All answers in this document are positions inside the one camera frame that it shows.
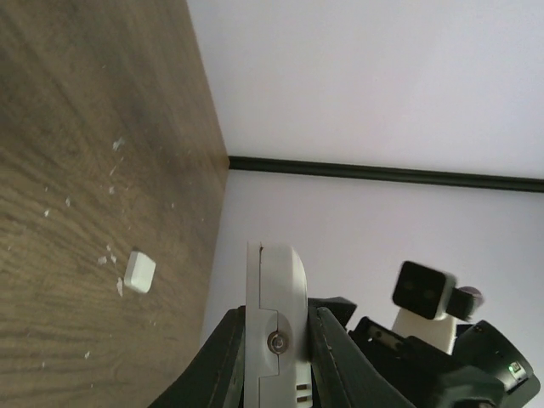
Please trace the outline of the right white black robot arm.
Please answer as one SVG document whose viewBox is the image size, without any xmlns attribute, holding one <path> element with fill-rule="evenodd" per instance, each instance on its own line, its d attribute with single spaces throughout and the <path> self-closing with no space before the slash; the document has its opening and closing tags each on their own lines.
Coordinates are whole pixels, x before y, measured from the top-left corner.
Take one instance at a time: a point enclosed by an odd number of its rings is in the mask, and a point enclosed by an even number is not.
<svg viewBox="0 0 544 408">
<path fill-rule="evenodd" d="M 348 334 L 416 407 L 524 407 L 541 391 L 527 359 L 485 320 L 457 326 L 450 353 L 367 317 Z"/>
</svg>

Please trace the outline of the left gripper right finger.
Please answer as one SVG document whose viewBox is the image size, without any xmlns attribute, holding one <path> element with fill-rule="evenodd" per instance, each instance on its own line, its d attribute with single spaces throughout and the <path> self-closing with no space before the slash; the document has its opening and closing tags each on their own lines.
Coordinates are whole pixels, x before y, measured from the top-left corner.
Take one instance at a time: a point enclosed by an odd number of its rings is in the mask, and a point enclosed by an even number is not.
<svg viewBox="0 0 544 408">
<path fill-rule="evenodd" d="M 349 336 L 356 304 L 344 297 L 308 300 L 308 351 L 314 407 L 411 407 Z"/>
</svg>

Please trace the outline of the white battery cover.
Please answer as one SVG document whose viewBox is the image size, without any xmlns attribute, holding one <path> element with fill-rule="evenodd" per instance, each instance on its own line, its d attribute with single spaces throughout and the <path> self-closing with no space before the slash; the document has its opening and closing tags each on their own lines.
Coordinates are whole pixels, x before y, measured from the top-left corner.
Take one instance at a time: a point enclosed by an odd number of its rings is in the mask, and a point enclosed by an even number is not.
<svg viewBox="0 0 544 408">
<path fill-rule="evenodd" d="M 156 270 L 156 262 L 141 251 L 131 251 L 124 275 L 124 285 L 146 294 L 149 292 Z"/>
</svg>

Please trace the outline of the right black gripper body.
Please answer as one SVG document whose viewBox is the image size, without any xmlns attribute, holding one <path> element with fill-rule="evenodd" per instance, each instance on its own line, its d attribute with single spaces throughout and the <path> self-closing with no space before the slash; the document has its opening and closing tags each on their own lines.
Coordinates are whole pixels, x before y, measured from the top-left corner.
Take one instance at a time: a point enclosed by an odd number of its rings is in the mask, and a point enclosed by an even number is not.
<svg viewBox="0 0 544 408">
<path fill-rule="evenodd" d="M 454 407 L 445 379 L 453 357 L 417 337 L 402 337 L 364 317 L 349 336 L 378 373 L 416 407 Z"/>
</svg>

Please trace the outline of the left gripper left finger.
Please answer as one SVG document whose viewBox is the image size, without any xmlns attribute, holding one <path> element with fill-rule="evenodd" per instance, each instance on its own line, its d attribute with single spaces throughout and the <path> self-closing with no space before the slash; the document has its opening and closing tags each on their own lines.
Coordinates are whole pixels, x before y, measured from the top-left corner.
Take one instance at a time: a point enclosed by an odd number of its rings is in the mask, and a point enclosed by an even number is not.
<svg viewBox="0 0 544 408">
<path fill-rule="evenodd" d="M 246 308 L 229 310 L 184 372 L 150 405 L 243 406 Z"/>
</svg>

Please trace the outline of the white remote control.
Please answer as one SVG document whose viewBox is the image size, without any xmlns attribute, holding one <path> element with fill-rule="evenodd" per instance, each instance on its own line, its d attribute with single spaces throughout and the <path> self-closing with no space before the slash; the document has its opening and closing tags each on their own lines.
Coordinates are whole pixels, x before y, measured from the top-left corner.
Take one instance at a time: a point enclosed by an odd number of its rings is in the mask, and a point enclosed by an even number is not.
<svg viewBox="0 0 544 408">
<path fill-rule="evenodd" d="M 246 249 L 245 407 L 311 407 L 307 279 L 292 246 Z"/>
</svg>

